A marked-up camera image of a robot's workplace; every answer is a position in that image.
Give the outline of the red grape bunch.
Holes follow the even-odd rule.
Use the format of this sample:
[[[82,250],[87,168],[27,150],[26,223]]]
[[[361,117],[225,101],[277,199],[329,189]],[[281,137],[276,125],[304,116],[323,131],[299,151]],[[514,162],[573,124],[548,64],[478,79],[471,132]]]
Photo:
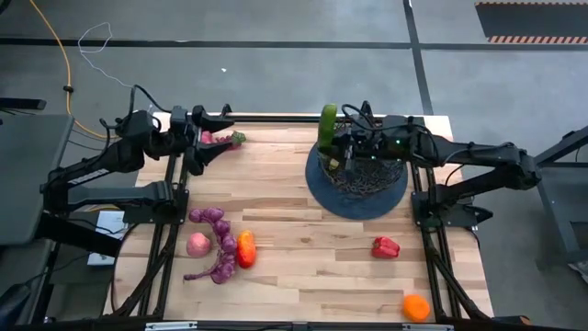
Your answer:
[[[239,149],[247,140],[244,133],[239,131],[233,131],[229,135],[225,136],[216,136],[214,138],[216,143],[230,143],[231,146],[229,147],[230,150]]]

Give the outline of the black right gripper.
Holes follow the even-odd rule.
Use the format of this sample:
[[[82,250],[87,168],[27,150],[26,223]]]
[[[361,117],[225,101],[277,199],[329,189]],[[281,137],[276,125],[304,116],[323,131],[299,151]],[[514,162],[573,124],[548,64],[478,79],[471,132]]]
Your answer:
[[[352,116],[331,140],[330,156],[345,162],[348,160],[409,159],[408,119],[403,116],[375,118],[370,125],[365,119]]]

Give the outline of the orange fruit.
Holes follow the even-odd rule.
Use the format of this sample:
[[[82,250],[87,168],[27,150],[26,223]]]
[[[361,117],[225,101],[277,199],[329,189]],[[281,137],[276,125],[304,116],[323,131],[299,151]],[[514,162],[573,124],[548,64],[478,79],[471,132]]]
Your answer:
[[[409,294],[403,298],[402,312],[408,320],[422,323],[428,320],[431,308],[424,297],[417,294]]]

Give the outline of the green cucumber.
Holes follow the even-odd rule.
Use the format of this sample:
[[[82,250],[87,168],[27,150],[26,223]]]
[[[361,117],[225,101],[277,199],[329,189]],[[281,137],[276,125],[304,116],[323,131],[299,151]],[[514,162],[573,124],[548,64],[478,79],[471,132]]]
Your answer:
[[[332,140],[335,133],[335,123],[337,119],[337,106],[327,104],[322,108],[322,113],[318,126],[317,147],[322,154],[329,154],[332,151]]]

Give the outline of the orange red mango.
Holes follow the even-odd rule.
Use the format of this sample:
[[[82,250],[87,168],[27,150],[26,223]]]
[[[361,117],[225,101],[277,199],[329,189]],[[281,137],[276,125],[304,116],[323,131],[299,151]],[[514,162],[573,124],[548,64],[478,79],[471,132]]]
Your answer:
[[[256,246],[251,231],[242,231],[237,237],[237,263],[241,268],[250,268],[256,260]]]

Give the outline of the pink round apple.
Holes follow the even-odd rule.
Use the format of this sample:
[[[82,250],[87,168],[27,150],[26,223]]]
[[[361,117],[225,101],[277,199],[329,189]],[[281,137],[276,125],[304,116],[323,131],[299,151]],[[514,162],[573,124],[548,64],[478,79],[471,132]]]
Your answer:
[[[211,241],[203,233],[193,233],[189,236],[186,251],[190,257],[204,257],[209,253],[210,249]]]

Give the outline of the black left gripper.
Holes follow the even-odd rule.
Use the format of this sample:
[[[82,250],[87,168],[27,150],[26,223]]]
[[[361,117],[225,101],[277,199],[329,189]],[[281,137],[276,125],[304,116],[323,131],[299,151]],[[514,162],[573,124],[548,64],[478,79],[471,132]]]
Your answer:
[[[201,129],[214,133],[231,127],[234,121],[222,116],[212,116],[202,105],[196,105],[192,108],[187,123],[187,147],[184,151],[183,166],[191,175],[200,176],[211,161],[232,147],[231,141],[199,143]]]

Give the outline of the black metal stand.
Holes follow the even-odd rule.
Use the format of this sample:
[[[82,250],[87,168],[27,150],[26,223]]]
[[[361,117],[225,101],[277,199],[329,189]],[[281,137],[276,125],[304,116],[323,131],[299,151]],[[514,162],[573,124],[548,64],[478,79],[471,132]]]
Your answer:
[[[575,233],[577,227],[588,228],[588,162],[561,160],[581,150],[588,152],[588,126],[567,133],[535,157],[542,175],[537,190],[561,245],[560,250],[545,257],[546,265],[588,260],[588,247],[581,247]]]

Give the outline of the dark grey desk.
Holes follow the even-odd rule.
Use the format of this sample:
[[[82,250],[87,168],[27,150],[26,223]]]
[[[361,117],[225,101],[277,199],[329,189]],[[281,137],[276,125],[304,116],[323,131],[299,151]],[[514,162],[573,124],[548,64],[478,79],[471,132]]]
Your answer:
[[[68,115],[1,115],[0,245],[35,237],[43,198],[40,186],[62,160],[73,118]]]

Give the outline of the black flat bar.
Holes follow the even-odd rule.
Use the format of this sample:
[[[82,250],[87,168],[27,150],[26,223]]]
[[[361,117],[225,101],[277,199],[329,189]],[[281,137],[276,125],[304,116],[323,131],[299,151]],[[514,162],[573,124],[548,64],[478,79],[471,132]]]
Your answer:
[[[0,97],[0,108],[44,110],[46,104],[43,99]]]

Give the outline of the dark blue round mat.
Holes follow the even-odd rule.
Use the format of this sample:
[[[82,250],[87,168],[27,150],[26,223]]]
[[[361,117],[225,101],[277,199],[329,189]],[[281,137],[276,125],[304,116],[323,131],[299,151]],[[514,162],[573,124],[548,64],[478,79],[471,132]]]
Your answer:
[[[311,195],[327,211],[351,220],[370,220],[393,210],[408,185],[407,165],[397,161],[358,160],[347,174],[329,171],[312,146],[305,165]]]

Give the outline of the red bell pepper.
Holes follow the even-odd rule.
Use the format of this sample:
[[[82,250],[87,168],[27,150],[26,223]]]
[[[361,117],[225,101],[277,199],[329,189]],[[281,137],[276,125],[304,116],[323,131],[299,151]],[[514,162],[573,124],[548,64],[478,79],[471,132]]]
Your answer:
[[[394,259],[400,255],[400,246],[386,236],[377,237],[371,248],[374,258]]]

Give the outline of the black aluminium table frame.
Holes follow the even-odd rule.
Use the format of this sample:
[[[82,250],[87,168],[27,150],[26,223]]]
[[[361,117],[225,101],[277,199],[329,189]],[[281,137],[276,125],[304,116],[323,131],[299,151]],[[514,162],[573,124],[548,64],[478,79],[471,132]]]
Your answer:
[[[200,276],[214,256],[191,258],[186,243],[200,223],[179,228],[166,285],[167,320],[400,322],[403,298],[429,297],[422,236],[404,194],[389,213],[351,221],[323,209],[307,188],[305,164],[317,129],[311,116],[245,114],[235,118],[243,147],[221,155],[187,181],[192,208],[224,210],[232,230],[249,230],[255,264],[222,285]],[[394,259],[374,258],[374,240],[401,248]],[[187,273],[198,275],[185,280]]]

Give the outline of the black hazard striped mat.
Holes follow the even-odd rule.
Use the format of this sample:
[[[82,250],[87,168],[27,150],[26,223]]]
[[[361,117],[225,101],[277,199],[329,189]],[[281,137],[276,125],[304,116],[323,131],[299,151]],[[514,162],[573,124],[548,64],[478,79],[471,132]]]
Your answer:
[[[587,44],[588,3],[477,2],[489,43]]]

